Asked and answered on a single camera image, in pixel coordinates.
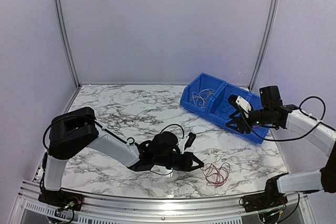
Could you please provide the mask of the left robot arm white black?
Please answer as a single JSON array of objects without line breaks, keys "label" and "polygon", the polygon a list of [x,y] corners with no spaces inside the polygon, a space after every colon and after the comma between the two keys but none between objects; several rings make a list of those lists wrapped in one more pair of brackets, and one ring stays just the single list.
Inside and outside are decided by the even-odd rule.
[{"label": "left robot arm white black", "polygon": [[137,143],[133,137],[124,140],[104,127],[90,107],[59,115],[43,134],[46,151],[40,191],[54,205],[63,205],[67,199],[61,190],[66,164],[84,148],[103,153],[134,172],[151,171],[154,166],[182,172],[201,169],[204,162],[187,151],[195,138],[194,133],[189,133],[179,140],[164,128],[152,140]]}]

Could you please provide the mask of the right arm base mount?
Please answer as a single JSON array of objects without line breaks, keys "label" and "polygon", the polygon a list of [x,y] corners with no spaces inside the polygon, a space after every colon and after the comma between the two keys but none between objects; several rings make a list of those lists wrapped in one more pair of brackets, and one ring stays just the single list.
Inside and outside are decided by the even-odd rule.
[{"label": "right arm base mount", "polygon": [[244,207],[246,212],[260,211],[273,207],[284,206],[287,202],[287,196],[284,194],[269,198],[265,192],[244,195],[240,199],[240,204]]}]

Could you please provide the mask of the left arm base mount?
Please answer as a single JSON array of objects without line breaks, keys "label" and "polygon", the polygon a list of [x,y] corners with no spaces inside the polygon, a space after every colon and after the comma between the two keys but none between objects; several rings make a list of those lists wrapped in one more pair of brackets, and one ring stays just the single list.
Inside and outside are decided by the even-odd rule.
[{"label": "left arm base mount", "polygon": [[80,211],[83,203],[83,195],[64,191],[62,189],[59,191],[43,190],[39,194],[38,200],[58,208],[64,208],[66,205],[73,202],[74,205],[71,206],[71,208],[74,211]]}]

